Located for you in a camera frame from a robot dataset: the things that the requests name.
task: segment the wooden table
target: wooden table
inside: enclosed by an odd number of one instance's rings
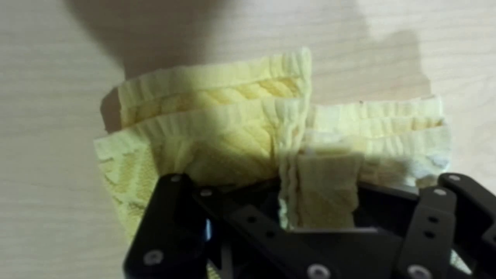
[[[123,277],[92,139],[109,91],[162,66],[309,46],[315,102],[441,94],[451,169],[496,186],[495,26],[493,0],[2,1],[0,277]]]

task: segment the light wood surface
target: light wood surface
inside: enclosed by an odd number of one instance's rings
[[[92,146],[117,84],[301,46],[315,102],[444,96],[451,169],[496,186],[493,0],[0,1],[0,277],[123,277]]]

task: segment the screw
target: screw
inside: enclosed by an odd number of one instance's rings
[[[408,266],[408,274],[413,279],[433,279],[431,271],[428,268],[422,266],[422,265]]]
[[[330,279],[330,271],[326,265],[313,263],[307,270],[309,279]]]
[[[174,181],[174,183],[182,181],[182,175],[174,175],[174,177],[171,178],[171,181]]]
[[[459,175],[450,175],[448,178],[453,180],[453,181],[461,181],[462,180]]]
[[[202,195],[202,197],[211,197],[211,195],[213,195],[213,190],[211,190],[211,189],[203,189],[203,190],[200,192],[200,195]]]
[[[447,195],[447,190],[444,190],[444,189],[436,189],[434,190],[437,195]]]
[[[143,263],[149,266],[160,265],[163,259],[165,259],[165,252],[162,252],[160,249],[152,249],[144,254]]]

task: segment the metal bolt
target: metal bolt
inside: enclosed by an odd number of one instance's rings
[[[160,249],[152,249],[152,251],[149,251],[149,252],[144,254],[143,263],[144,263],[144,265],[149,265],[149,266],[151,266],[151,265],[160,265],[163,259],[165,259],[165,252],[163,252],[163,251],[160,251]]]
[[[448,192],[447,190],[444,190],[444,189],[436,189],[434,190],[437,195],[447,195]]]
[[[174,177],[171,178],[171,181],[174,181],[174,183],[182,181],[182,175],[174,175]]]
[[[453,180],[453,181],[461,181],[462,180],[462,177],[459,177],[459,175],[450,175],[448,178]]]
[[[431,271],[428,268],[422,266],[422,265],[408,266],[408,274],[413,279],[433,279]]]
[[[330,279],[330,271],[326,265],[313,263],[307,270],[309,279]]]
[[[211,197],[211,195],[213,195],[213,190],[211,190],[211,189],[203,189],[203,190],[200,192],[200,195],[202,195],[202,197]]]

